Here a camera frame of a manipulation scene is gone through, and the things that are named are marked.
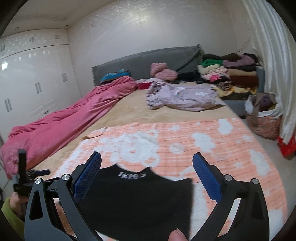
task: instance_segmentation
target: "laundry bag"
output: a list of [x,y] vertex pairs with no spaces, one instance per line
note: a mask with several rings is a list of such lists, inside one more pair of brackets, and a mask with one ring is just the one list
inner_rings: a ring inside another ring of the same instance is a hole
[[274,93],[250,95],[244,106],[247,112],[247,124],[255,134],[266,139],[278,137],[283,107],[277,95]]

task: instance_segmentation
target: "black shirt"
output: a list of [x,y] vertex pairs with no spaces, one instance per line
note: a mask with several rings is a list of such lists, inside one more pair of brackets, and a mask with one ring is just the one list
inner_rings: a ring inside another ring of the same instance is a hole
[[188,238],[192,181],[171,181],[118,165],[100,169],[78,207],[96,231],[118,241],[167,241],[179,228]]

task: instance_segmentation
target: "beige bed sheet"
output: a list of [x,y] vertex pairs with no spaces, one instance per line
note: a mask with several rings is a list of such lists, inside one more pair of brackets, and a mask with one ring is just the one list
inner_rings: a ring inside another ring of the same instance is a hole
[[35,169],[50,169],[53,173],[59,167],[61,160],[67,158],[76,148],[81,138],[92,131],[106,126],[122,126],[133,122],[184,122],[193,120],[212,120],[222,118],[238,118],[238,116],[226,105],[217,106],[201,112],[172,109],[164,106],[158,110],[150,110],[146,104],[147,90],[136,90],[132,94],[121,99],[106,115],[92,126],[87,128],[77,138],[63,147],[61,150],[38,164]]

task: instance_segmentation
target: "white curtain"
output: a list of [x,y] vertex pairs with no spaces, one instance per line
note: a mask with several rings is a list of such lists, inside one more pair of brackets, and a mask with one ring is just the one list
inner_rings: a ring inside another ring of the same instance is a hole
[[296,124],[296,42],[265,0],[243,0],[251,19],[253,48],[265,69],[265,91],[279,95],[284,115],[280,137],[288,144]]

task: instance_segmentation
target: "ceiling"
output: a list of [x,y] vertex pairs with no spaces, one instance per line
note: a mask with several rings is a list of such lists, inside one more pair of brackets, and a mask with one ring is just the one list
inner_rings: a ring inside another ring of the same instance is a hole
[[34,29],[68,29],[83,17],[114,1],[29,0],[11,20],[2,37]]

